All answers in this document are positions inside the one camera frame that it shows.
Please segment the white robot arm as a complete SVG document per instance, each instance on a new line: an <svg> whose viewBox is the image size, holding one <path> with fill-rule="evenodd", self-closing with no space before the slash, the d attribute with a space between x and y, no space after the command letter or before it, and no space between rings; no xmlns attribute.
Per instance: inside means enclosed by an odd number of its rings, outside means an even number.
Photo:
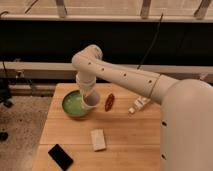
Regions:
<svg viewBox="0 0 213 171"><path fill-rule="evenodd" d="M102 78L160 104L160 171L213 171L213 86L114 65L102 56L89 45L72 57L81 91Z"/></svg>

